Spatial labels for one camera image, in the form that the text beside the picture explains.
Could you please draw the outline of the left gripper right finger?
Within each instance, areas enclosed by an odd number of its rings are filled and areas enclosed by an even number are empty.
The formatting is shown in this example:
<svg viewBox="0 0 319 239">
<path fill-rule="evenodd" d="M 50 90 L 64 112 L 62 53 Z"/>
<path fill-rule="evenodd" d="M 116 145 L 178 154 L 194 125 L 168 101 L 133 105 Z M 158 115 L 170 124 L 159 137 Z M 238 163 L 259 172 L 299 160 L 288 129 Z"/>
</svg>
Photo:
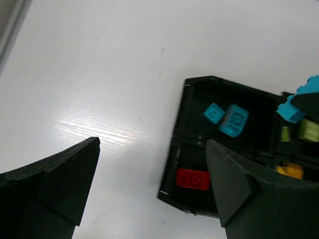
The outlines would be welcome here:
<svg viewBox="0 0 319 239">
<path fill-rule="evenodd" d="M 319 185 L 244 158 L 214 140 L 206 162 L 221 226 L 229 239 L 316 239 Z"/>
</svg>

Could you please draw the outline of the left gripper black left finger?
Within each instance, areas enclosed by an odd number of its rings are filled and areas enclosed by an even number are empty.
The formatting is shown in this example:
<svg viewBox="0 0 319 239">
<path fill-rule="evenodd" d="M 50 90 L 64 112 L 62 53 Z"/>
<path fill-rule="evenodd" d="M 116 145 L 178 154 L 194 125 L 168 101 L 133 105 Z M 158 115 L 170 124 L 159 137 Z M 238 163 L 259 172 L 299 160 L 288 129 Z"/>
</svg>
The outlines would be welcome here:
<svg viewBox="0 0 319 239">
<path fill-rule="evenodd" d="M 90 137 L 0 175 L 2 239 L 70 239 L 80 225 L 100 154 Z"/>
</svg>

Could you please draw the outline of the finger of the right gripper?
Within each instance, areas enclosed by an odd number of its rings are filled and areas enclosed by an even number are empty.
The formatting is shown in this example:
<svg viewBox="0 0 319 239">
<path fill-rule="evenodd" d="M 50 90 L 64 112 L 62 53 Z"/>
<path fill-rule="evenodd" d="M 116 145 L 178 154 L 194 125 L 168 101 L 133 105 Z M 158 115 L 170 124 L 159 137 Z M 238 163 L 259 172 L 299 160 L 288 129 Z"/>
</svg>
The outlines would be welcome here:
<svg viewBox="0 0 319 239">
<path fill-rule="evenodd" d="M 315 122 L 319 121 L 319 92 L 295 95 L 291 104 Z"/>
</svg>

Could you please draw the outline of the red teal green lego stack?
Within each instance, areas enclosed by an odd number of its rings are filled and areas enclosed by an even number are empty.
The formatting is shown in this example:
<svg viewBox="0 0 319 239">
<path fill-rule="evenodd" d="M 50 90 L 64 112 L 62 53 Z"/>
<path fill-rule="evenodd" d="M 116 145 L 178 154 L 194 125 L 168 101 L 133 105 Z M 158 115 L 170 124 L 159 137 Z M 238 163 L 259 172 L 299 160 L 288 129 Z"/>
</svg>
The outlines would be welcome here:
<svg viewBox="0 0 319 239">
<path fill-rule="evenodd" d="M 303 86 L 297 88 L 296 93 L 288 96 L 286 102 L 278 106 L 277 113 L 291 123 L 298 123 L 304 117 L 318 123 L 319 76 L 310 76 Z"/>
</svg>

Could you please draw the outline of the lime green lego plate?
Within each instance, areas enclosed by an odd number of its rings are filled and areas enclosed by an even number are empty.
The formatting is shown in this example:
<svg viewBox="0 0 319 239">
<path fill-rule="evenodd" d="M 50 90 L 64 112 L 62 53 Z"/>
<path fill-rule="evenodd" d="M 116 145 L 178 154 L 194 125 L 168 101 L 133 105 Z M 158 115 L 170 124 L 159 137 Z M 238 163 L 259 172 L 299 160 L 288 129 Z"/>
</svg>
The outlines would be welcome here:
<svg viewBox="0 0 319 239">
<path fill-rule="evenodd" d="M 302 119 L 299 129 L 299 139 L 309 142 L 318 142 L 319 125 L 311 120 Z"/>
</svg>

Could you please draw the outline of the yellow rounded lego brick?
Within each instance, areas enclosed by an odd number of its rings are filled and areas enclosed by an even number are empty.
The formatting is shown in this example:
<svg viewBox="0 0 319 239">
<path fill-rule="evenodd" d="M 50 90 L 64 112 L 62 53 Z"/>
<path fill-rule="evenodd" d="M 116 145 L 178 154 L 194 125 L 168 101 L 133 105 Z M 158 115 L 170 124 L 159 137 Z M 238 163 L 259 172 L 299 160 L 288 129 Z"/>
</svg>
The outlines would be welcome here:
<svg viewBox="0 0 319 239">
<path fill-rule="evenodd" d="M 291 162 L 280 162 L 280 164 L 276 166 L 276 171 L 280 174 L 300 180 L 303 180 L 304 177 L 304 168 L 301 165 Z"/>
</svg>

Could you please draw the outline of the red flower lego brick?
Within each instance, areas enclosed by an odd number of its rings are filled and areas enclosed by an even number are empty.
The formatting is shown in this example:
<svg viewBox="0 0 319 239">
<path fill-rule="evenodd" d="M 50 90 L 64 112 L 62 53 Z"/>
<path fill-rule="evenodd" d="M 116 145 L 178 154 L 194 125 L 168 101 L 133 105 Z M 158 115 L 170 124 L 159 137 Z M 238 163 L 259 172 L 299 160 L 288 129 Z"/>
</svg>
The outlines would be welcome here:
<svg viewBox="0 0 319 239">
<path fill-rule="evenodd" d="M 182 188 L 206 191 L 210 188 L 210 175 L 206 171 L 178 168 L 175 183 Z"/>
</svg>

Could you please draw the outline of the teal rounded lego brick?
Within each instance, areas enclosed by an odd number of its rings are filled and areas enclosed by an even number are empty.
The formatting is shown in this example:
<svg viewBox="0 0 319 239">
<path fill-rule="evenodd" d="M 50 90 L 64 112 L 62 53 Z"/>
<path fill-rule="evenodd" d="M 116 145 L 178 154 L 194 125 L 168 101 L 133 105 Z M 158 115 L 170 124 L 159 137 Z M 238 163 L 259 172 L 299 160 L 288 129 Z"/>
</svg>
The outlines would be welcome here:
<svg viewBox="0 0 319 239">
<path fill-rule="evenodd" d="M 249 112 L 235 104 L 231 104 L 226 111 L 219 130 L 229 137 L 237 137 L 243 131 Z"/>
</svg>

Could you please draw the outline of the small teal lego cube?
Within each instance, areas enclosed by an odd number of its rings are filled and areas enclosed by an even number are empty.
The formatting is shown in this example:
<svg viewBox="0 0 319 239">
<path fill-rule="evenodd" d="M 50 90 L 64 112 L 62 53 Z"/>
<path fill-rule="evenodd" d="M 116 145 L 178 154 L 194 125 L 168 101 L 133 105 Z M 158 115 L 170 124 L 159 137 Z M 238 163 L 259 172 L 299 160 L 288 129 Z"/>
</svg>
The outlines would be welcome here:
<svg viewBox="0 0 319 239">
<path fill-rule="evenodd" d="M 213 124 L 219 123 L 219 121 L 225 115 L 225 111 L 216 103 L 212 103 L 203 113 L 203 115 Z"/>
</svg>

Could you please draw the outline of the lime lego tile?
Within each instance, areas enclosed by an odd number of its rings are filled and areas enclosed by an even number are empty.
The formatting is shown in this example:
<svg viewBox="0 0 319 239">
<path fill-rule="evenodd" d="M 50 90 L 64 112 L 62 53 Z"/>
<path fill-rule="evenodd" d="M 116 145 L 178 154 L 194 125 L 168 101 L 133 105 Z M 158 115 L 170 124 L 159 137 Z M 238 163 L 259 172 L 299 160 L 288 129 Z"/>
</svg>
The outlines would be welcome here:
<svg viewBox="0 0 319 239">
<path fill-rule="evenodd" d="M 281 142 L 290 142 L 291 141 L 290 129 L 288 126 L 282 127 L 280 140 L 281 140 Z"/>
</svg>

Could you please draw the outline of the black four compartment tray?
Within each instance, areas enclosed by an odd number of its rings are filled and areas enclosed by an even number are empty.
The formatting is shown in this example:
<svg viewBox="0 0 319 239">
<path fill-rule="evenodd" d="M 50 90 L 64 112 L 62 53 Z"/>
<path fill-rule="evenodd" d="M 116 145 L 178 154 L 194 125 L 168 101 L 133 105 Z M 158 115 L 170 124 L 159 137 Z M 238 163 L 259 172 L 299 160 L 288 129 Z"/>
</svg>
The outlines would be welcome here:
<svg viewBox="0 0 319 239">
<path fill-rule="evenodd" d="M 215 140 L 235 153 L 269 169 L 286 161 L 304 168 L 304 180 L 319 180 L 319 145 L 299 139 L 299 123 L 285 121 L 277 113 L 289 93 L 275 95 L 215 76 L 188 78 L 184 82 L 158 198 L 184 212 L 217 217 L 213 189 L 196 190 L 176 185 L 178 168 L 206 171 L 206 142 Z M 223 110 L 235 104 L 249 112 L 241 134 L 229 137 L 203 113 L 216 103 Z M 291 141 L 281 142 L 288 126 Z"/>
</svg>

